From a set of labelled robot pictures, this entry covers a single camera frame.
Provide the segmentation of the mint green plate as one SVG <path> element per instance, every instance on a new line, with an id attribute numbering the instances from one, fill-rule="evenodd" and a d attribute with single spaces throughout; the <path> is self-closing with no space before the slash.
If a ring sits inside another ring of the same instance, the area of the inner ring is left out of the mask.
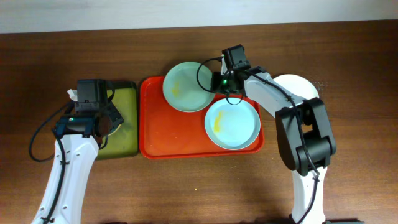
<path id="1" fill-rule="evenodd" d="M 162 92 L 171 107 L 191 113 L 204 109 L 213 101 L 215 94 L 203 90 L 197 82 L 199 66 L 197 62 L 184 62 L 168 71 Z"/>

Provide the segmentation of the white plate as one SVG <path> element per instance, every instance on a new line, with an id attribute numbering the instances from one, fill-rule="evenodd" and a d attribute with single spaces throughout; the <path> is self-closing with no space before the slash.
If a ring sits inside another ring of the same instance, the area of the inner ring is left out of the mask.
<path id="1" fill-rule="evenodd" d="M 307 100 L 319 97 L 318 90 L 304 77 L 293 74 L 285 74 L 279 75 L 273 78 L 273 80 L 291 93 L 301 96 Z"/>

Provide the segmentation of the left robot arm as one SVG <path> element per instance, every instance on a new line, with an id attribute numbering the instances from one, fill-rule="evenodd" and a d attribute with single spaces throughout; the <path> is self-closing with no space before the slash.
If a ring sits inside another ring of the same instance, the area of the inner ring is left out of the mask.
<path id="1" fill-rule="evenodd" d="M 69 101 L 50 115 L 35 131 L 28 152 L 32 160 L 53 160 L 52 170 L 43 199 L 32 223 L 80 223 L 81 211 L 91 167 L 101 149 L 108 143 L 108 136 L 122 121 L 113 103 L 99 111 L 73 114 L 74 101 Z M 55 137 L 54 155 L 36 158 L 32 146 L 39 131 L 51 119 L 62 112 L 52 133 Z"/>

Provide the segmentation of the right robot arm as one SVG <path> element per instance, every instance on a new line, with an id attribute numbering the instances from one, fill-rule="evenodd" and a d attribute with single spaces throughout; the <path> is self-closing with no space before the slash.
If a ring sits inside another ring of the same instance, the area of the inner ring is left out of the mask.
<path id="1" fill-rule="evenodd" d="M 292 223 L 325 223 L 323 185 L 336 141 L 325 104 L 306 78 L 285 74 L 272 78 L 262 67 L 215 72 L 211 89 L 240 93 L 275 119 L 280 157 L 291 170 Z"/>

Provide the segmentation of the light blue plate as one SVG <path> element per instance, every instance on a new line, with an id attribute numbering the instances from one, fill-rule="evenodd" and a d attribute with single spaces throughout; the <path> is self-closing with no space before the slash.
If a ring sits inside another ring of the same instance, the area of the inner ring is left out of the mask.
<path id="1" fill-rule="evenodd" d="M 261 130 L 259 113 L 239 98 L 224 98 L 213 103 L 205 115 L 205 131 L 223 149 L 237 151 L 250 146 Z"/>

